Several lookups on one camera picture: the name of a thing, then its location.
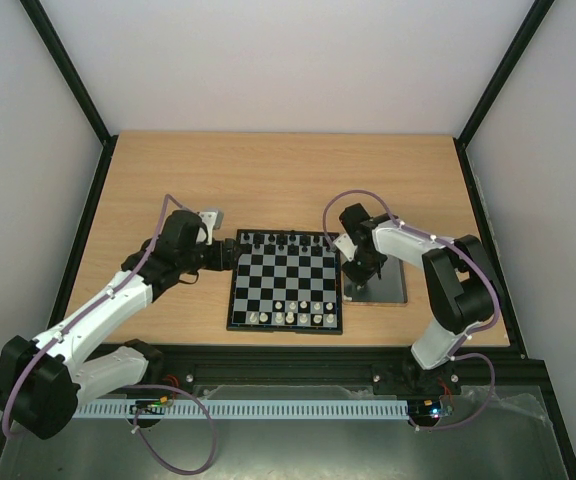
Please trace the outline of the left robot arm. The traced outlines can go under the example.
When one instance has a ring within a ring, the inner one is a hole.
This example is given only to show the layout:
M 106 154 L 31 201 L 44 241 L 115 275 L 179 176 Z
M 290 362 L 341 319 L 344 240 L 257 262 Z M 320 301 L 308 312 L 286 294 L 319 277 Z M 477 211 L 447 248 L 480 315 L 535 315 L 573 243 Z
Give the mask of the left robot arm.
M 222 219 L 218 209 L 179 209 L 160 217 L 153 237 L 82 307 L 30 340 L 8 341 L 0 355 L 4 434 L 11 437 L 11 425 L 17 423 L 48 439 L 79 407 L 116 389 L 159 381 L 164 356 L 141 340 L 96 359 L 90 356 L 126 320 L 178 285 L 181 276 L 235 267 L 235 240 L 213 236 Z

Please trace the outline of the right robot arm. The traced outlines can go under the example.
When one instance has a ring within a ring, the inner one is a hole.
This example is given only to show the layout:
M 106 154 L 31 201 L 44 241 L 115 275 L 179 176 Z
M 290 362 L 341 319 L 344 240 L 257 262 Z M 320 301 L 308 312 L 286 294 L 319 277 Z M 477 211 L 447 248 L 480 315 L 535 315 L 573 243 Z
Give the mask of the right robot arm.
M 481 241 L 473 235 L 452 239 L 418 230 L 385 213 L 372 217 L 361 204 L 347 207 L 339 220 L 345 233 L 334 246 L 345 257 L 345 277 L 356 286 L 380 275 L 390 258 L 423 271 L 433 318 L 414 342 L 414 361 L 404 367 L 413 390 L 428 390 L 438 367 L 474 333 L 501 316 L 500 282 Z

